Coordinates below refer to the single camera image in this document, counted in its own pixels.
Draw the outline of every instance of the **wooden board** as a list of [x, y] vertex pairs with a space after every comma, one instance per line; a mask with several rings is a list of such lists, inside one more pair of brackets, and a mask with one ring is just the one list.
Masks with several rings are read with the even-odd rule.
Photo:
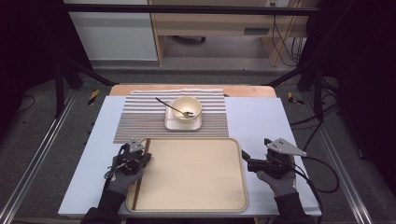
[[[239, 212], [248, 204], [241, 150], [232, 138], [150, 138], [135, 211]], [[126, 204], [134, 207], [136, 185]]]
[[223, 89], [224, 94], [232, 97], [276, 97], [274, 88], [269, 86], [241, 86], [241, 85], [115, 85], [111, 96], [129, 95], [131, 91], [164, 91], [181, 89]]

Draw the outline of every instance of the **striped placemat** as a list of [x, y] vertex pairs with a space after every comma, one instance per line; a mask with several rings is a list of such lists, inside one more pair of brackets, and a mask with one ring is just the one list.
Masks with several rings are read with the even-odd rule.
[[[193, 96], [203, 107], [201, 128], [195, 131], [168, 130], [165, 102], [179, 96]], [[183, 89], [171, 91], [132, 91], [125, 100], [114, 144], [148, 137], [228, 137], [227, 116], [222, 89]]]

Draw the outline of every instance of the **black glove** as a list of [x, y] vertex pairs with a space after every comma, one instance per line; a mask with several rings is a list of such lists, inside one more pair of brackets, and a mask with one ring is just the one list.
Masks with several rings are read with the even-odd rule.
[[[290, 156], [290, 165], [294, 169], [294, 156]], [[260, 180], [270, 186], [276, 197], [297, 192], [296, 174], [292, 170], [283, 175], [280, 179], [275, 179], [264, 171], [258, 171], [256, 175]]]
[[142, 178], [145, 169], [140, 169], [135, 175], [126, 175], [121, 169], [117, 169], [114, 176], [111, 178], [107, 189], [126, 196], [128, 188]]

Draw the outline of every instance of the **white bowl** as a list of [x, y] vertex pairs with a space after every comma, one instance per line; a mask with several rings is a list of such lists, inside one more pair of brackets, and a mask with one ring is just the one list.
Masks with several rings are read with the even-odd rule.
[[194, 117], [186, 118], [182, 113], [173, 109], [172, 115], [180, 122], [191, 123], [197, 120], [199, 116], [201, 116], [202, 105], [196, 98], [192, 96], [180, 96], [172, 102], [171, 106], [180, 110], [181, 112], [194, 113]]

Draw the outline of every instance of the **metal spoon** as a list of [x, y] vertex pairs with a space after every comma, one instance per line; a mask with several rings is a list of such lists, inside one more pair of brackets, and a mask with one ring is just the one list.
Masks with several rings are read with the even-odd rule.
[[187, 111], [187, 112], [181, 112], [180, 110], [178, 110], [178, 109], [172, 107], [171, 105], [169, 105], [169, 104], [167, 104], [166, 102], [164, 102], [164, 101], [158, 99], [157, 97], [155, 97], [155, 99], [158, 100], [160, 103], [162, 103], [162, 104], [164, 104], [164, 105], [167, 105], [167, 106], [171, 107], [172, 109], [178, 111], [178, 112], [181, 113], [181, 114], [184, 116], [184, 118], [186, 118], [186, 119], [191, 119], [191, 118], [194, 118], [194, 117], [195, 117], [195, 114], [192, 113], [192, 112], [189, 112], [189, 111]]

